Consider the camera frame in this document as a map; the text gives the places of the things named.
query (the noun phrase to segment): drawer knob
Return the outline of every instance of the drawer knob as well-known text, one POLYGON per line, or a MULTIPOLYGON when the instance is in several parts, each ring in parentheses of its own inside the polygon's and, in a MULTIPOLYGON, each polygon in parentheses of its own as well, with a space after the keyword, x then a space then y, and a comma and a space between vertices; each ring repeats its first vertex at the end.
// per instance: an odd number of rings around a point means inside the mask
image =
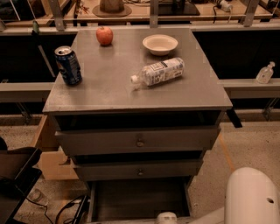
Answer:
POLYGON ((138 139, 137 142, 136 142, 136 146, 137 147, 143 147, 144 146, 144 141, 141 140, 141 139, 138 139))
POLYGON ((142 169, 139 169, 139 170, 138 170, 138 176, 143 176, 143 175, 144 175, 143 170, 142 170, 142 169))

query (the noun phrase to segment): bottle cap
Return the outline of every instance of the bottle cap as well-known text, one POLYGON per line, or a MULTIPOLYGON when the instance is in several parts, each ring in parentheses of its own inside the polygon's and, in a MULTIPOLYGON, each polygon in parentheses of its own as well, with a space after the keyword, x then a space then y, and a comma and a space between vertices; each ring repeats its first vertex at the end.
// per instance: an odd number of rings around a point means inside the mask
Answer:
POLYGON ((131 82, 134 84, 139 82, 137 75, 132 75, 130 78, 131 78, 131 82))
POLYGON ((275 62, 274 61, 271 61, 270 63, 269 63, 269 67, 274 67, 275 66, 275 62))

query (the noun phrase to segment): floor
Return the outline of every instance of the floor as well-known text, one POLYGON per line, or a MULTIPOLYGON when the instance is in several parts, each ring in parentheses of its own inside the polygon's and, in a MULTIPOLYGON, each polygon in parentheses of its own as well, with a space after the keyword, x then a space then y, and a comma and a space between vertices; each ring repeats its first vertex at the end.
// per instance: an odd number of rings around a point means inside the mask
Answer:
MULTIPOLYGON (((193 179, 189 188, 192 216, 189 219, 178 219, 178 223, 187 223, 223 207, 228 178, 238 168, 248 166, 260 170, 280 189, 280 110, 272 112, 270 121, 264 119, 261 110, 238 110, 237 114, 243 127, 236 129, 224 117, 220 135, 212 150, 206 153, 199 175, 193 179)), ((34 115, 31 122, 25 125, 24 118, 20 115, 2 115, 0 136, 5 139, 10 150, 26 146, 32 140, 39 120, 40 115, 34 115)), ((79 180, 46 181, 41 178, 34 188, 38 188, 47 197, 46 214, 53 223, 59 210, 67 202, 87 192, 79 180)), ((73 218, 77 205, 66 209, 57 223, 67 223, 69 218, 73 218)), ((51 223, 44 212, 44 208, 26 200, 15 218, 30 224, 51 223)), ((117 223, 154 223, 154 220, 117 223)))

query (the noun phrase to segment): plastic bottle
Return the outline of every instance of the plastic bottle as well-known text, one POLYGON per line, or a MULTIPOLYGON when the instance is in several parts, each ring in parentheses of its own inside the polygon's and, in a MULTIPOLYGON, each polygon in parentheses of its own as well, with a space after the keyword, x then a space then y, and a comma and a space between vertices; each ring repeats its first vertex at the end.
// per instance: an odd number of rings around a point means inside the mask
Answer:
POLYGON ((144 66, 139 74, 131 76, 135 88, 141 84, 152 86, 159 82, 177 78, 183 74, 185 63, 181 58, 173 58, 144 66))
POLYGON ((259 74, 255 77, 256 81, 259 82, 259 83, 262 83, 262 84, 266 84, 266 83, 269 83, 270 81, 270 78, 273 74, 273 69, 272 67, 275 66, 275 63, 273 61, 271 61, 269 63, 269 65, 263 67, 259 74))

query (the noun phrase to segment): white robot part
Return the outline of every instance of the white robot part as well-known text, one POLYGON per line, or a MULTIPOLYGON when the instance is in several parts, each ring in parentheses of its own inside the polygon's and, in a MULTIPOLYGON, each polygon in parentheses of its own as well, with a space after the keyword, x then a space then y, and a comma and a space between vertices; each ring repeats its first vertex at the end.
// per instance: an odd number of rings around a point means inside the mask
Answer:
POLYGON ((230 12, 234 7, 232 4, 228 3, 225 0, 220 1, 220 8, 225 12, 230 12))
POLYGON ((225 206, 189 224, 280 224, 279 192, 261 171, 244 167, 227 182, 225 206))
POLYGON ((171 212, 160 213, 155 224, 177 224, 177 216, 171 212))

